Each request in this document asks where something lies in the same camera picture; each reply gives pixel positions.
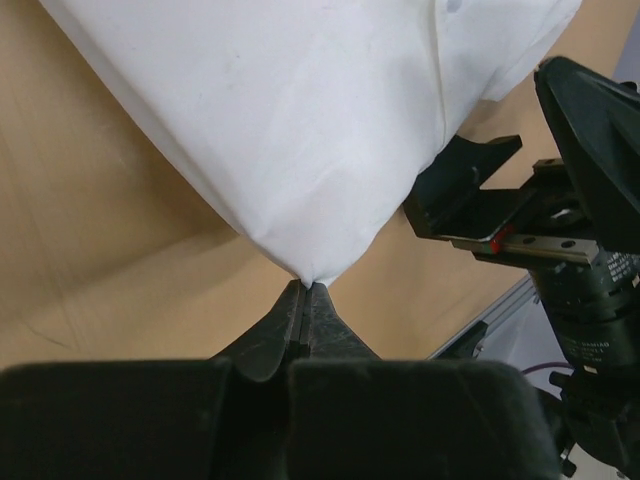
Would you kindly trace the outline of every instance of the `cable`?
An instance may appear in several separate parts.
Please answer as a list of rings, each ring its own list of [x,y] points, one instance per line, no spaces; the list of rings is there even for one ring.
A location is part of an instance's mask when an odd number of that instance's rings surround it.
[[[548,363],[541,363],[539,365],[534,365],[532,367],[529,368],[525,368],[522,371],[523,375],[529,375],[530,373],[535,373],[538,372],[540,370],[546,370],[547,368],[568,368],[573,370],[573,367],[568,364],[568,363],[564,363],[564,362],[548,362]]]

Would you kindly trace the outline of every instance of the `white cloth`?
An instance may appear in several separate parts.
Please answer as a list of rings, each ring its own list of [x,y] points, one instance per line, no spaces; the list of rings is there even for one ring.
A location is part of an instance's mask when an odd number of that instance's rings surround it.
[[[580,0],[41,0],[142,130],[306,284],[368,248]]]

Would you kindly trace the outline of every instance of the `tan surface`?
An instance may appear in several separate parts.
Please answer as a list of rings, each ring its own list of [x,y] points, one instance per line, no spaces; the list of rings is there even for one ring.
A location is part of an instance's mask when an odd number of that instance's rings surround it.
[[[585,0],[555,53],[605,74],[640,0]],[[193,192],[35,0],[0,0],[0,366],[201,357],[260,318],[288,275]],[[520,133],[494,185],[555,148],[531,81],[464,133]],[[522,272],[414,238],[396,215],[331,288],[384,357],[425,357]]]

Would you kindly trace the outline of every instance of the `wooden table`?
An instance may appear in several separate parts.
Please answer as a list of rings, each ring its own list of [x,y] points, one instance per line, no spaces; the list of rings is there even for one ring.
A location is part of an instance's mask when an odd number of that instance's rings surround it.
[[[585,0],[555,54],[604,74],[640,0]],[[256,322],[289,275],[158,153],[35,0],[0,0],[0,365],[205,357]],[[520,133],[492,186],[555,147],[531,79],[463,134]],[[380,355],[424,358],[524,272],[421,241],[398,213],[331,287]]]

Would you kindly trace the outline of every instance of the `wooden surface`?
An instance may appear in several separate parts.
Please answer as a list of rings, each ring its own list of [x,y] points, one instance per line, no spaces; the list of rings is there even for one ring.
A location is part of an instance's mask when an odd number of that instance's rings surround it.
[[[640,0],[585,0],[554,53],[610,74]],[[289,279],[173,170],[35,0],[0,0],[0,366],[204,357]],[[520,133],[491,180],[518,186],[555,147],[527,80],[463,128]],[[380,355],[423,358],[523,272],[417,240],[398,213],[331,288]]]

